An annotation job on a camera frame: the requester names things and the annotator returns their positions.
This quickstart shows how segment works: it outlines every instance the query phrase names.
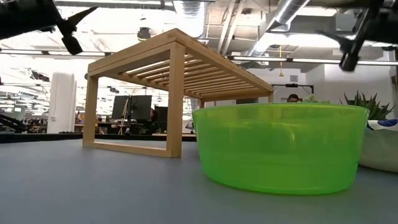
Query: wooden slat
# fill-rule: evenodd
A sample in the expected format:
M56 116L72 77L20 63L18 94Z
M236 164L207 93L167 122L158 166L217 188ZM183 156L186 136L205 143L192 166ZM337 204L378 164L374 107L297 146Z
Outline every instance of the wooden slat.
M130 145L115 144L110 142L84 142L83 146L92 147L95 149L117 151L117 152L143 154L148 156L171 157L170 152L167 152L166 149L155 148L155 147L130 146Z
M151 49L133 57L117 61L111 65L88 72L88 76L103 77L115 73L124 73L148 64L162 62L170 58L170 45L171 44L162 45L156 49Z
M108 75L108 77L114 78L116 80L121 80L121 81L124 81L124 82L135 83L135 84L138 84L138 85L152 87L152 88L155 88L155 89L158 89L158 90L164 90L164 91L168 91L169 90L168 87L166 87L164 85L161 85L161 84L158 84L158 83L155 83L153 81L149 82L145 78L139 79L137 77L128 77L127 75L117 75L117 74ZM191 93L189 91L184 91L184 95L185 96L191 96L191 97L194 97L194 98L201 98L200 95Z
M258 89L260 90L273 91L273 87L270 84L249 73L245 69L237 66L230 60L222 57L220 54L218 54L214 50L209 49L207 46L198 42L189 35L184 34L180 30L177 30L175 36L178 43L181 43L182 45L187 47L187 52L189 54L203 60L204 62L218 67L220 70L223 70L232 76L240 78L245 82L258 87Z
M223 101L223 100L238 100L238 99L250 99L268 96L269 93L260 93L258 88L253 88L253 90L230 90L223 91L221 93L207 93L204 94L204 98L201 99L203 102L210 101Z
M193 59L194 59L194 57L192 55L187 55L185 57L185 61L186 62L189 61L189 60L193 60ZM166 60L165 62L158 63L158 64L155 64L155 65L146 66L144 68L139 68L139 69L134 70L132 72L125 72L125 73L123 73L123 75L124 74L127 74L129 76L140 75L140 74L143 74L143 73L146 73L146 72L150 72L150 71L153 71L153 70L157 70L157 69L161 69L161 68L165 68L165 67L168 68L169 65L170 65L170 60Z
M185 63L185 67L189 68L189 67L194 67L194 66L203 65L203 64L206 64L206 63L202 62L201 60L193 60L193 61ZM147 72L145 74L140 74L137 77L138 78L147 78L147 77L151 78L152 76L154 77L156 75L167 75L167 76L169 76L169 74L170 74L169 70L170 70L170 67L164 67L164 68L155 70L153 72Z
M192 80L195 77L208 77L210 75L224 74L222 71L218 71L217 68L207 68L201 71L196 71L192 73L185 74L184 80ZM154 80L156 83L164 84L169 82L169 78L161 78L158 80Z
M225 83L225 84L215 83L213 85L205 85L205 86L195 87L195 88L188 87L188 88L186 88L186 90L194 92L194 91L198 91L198 90L210 90L210 89L215 89L215 88L221 88L221 87L226 87L226 86L236 86L236 85L242 85L242 84L247 84L247 83L245 81L237 81L237 82Z
M225 83L232 83L232 82L238 82L241 81L235 77L228 77L228 78L217 78L214 80L208 80L208 81L202 81L202 82L195 82L195 83L188 83L185 84L185 88L191 88L191 87L199 87L199 86L206 86L206 85L211 85L211 84L225 84Z
M88 72L94 72L97 69L103 68L105 66L114 64L118 61L124 60L126 58L133 57L135 55L139 55L151 49L156 49L161 47L162 45L167 45L171 42L175 41L175 34L177 29L172 29L167 32L164 32L161 35L157 35L153 38L150 38L146 41L140 42L136 45L128 47L124 50L111 54L107 57L101 58L88 66Z
M195 72L195 71L199 71L199 70L203 70L203 69L211 68L211 67L213 67L213 66L209 65L207 63L201 62L201 65L196 65L196 66L193 66L193 67L187 67L185 69L185 73L187 73L187 72ZM161 79L161 78L166 78L168 76L169 76L169 74L165 73L163 75L156 75L156 76L153 76L153 77L149 77L147 79L152 81L152 80L157 80L157 79Z
M198 65L207 65L207 64L202 62L201 60L194 60L194 61L191 61L191 62L187 62L185 64L185 68L187 69L187 68L195 67L195 66L198 66ZM161 70L157 70L157 71L148 72L148 73L145 73L145 74L142 74L142 75L138 75L137 77L138 78L148 78L149 80L155 80L155 79L158 79L159 77L160 78L168 77L170 75L169 69L170 68L167 67L167 68L163 68Z
M231 75L225 74L223 72L220 72L219 74L204 74L200 76L195 76L195 77L187 77L185 78L185 83L196 83L196 82L201 82L201 81L210 81L210 80L216 80L219 78L227 78L231 77Z
M224 90L240 90L240 89L247 89L247 88L253 88L253 86L249 83L246 84L242 84L242 85L236 85L236 86L227 86L227 87L221 87L221 88L217 88L214 90L199 90L196 91L195 93L199 93L199 94L204 94L204 93L215 93L215 92L221 92Z

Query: ceiling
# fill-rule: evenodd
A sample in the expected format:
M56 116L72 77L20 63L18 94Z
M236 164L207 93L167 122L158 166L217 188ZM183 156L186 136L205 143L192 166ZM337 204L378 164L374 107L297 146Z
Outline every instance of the ceiling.
M331 0L312 1L308 7L302 9L299 13L299 23L292 22L292 28L300 31L305 30L305 27L311 29L314 22L333 20L333 15L336 14L336 9L325 9L322 4L326 4ZM75 1L58 1L58 10L62 17L69 17L77 12L80 12L87 7L70 7L76 5ZM88 1L90 4L99 4L99 2L112 2L109 1ZM148 7L149 1L136 1L142 4L139 9L120 9L116 7L101 7L87 16L78 24L78 31L75 32L75 37L79 40L85 52L117 52L125 49L126 47L137 44L137 32L140 27L150 27L152 35L161 34L167 30L181 27L182 20L175 12L170 10L155 10ZM205 33L201 40L216 49L220 40L221 32L224 26L226 11L231 0L217 0L209 3L206 10ZM260 36L259 25L264 22L266 14L276 9L278 0L246 0L244 2L245 14L233 15L232 21L236 19L236 29L234 31L233 40L231 41L227 54L233 52L245 52L249 50L257 41ZM6 40L0 40L0 48L2 49L17 49L17 50L66 50L61 41L62 35L59 31L54 33L41 33L30 32L13 37ZM280 47L269 47L266 54L273 57L306 57L306 58L340 58L341 54L338 51L338 44L330 39L320 37L318 35L306 36L297 33L289 33L283 38L275 40L276 45ZM382 51L379 47L366 47L363 51L364 59L376 59L381 57ZM26 83L31 82L30 70L35 70L45 74L51 79L53 72L62 70L71 70L76 77L78 83L78 106L81 108L85 104L85 85L86 80L84 74L87 70L87 65L93 62L93 59L76 59L75 57L52 57L42 58L42 56L15 56L15 55L0 55L0 76L3 82L8 83ZM284 68L297 68L301 72L306 72L312 69L312 64L300 63L285 63ZM268 68L279 68L280 63L270 62ZM109 91L107 86L123 86L120 94L147 94L154 95L154 100L158 105L167 105L167 93L162 91L152 91L150 89L143 90L141 86L131 85L128 83L121 83L116 80L100 80L100 85L103 85L99 91L100 98L105 98L105 102L99 102L99 107L109 108L112 104L108 99L114 97L114 93ZM0 97L12 93L17 94L20 90L26 87L20 86L14 90L12 86L2 86L0 89ZM50 87L30 86L26 91L35 91L38 97L45 101L49 98ZM184 107L186 113L191 112L191 103L187 100Z

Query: white wall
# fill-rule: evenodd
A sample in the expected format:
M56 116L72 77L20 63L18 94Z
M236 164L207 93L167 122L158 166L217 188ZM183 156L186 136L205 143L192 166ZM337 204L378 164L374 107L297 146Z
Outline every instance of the white wall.
M315 96L340 104L345 102L344 93L353 100L357 91L370 98L377 93L381 105L394 104L389 67L357 66L355 72L342 72L338 65L320 65L306 74L309 85L315 86Z
M294 68L283 68L282 73L284 74L283 77L280 77L280 69L276 68L272 71L269 69L258 69L258 68L251 68L248 70L249 72L255 74L265 82L269 84L288 84L292 83L290 81L290 76L291 75L298 75L298 82L297 84L299 85L306 85L306 75L305 73L301 73L300 69L294 69ZM286 102L286 98L289 97L290 94L297 94L300 98L306 97L309 94L311 94L311 89L306 88L303 89L302 87L298 88L286 88L284 86L275 86L274 87L274 102Z

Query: exposed duct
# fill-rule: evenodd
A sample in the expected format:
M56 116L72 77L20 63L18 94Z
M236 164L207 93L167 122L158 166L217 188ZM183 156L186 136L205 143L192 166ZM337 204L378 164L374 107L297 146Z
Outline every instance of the exposed duct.
M272 34L268 31L280 26L286 26L286 31L290 28L290 22L296 17L301 8L306 6L310 0L281 0L278 8L272 12L274 17L267 21L266 33L259 39L259 41L248 51L247 56L261 56L272 45Z
M173 1L175 11L181 16L181 30L194 38L205 32L206 2Z

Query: wooden table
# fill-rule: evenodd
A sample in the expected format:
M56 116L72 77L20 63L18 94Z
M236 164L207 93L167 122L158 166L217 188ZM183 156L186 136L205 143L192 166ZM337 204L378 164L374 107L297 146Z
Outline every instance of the wooden table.
M98 79L108 77L169 92L166 149L94 142ZM88 66L83 146L180 157L183 96L206 101L268 96L273 88L178 29L172 29Z

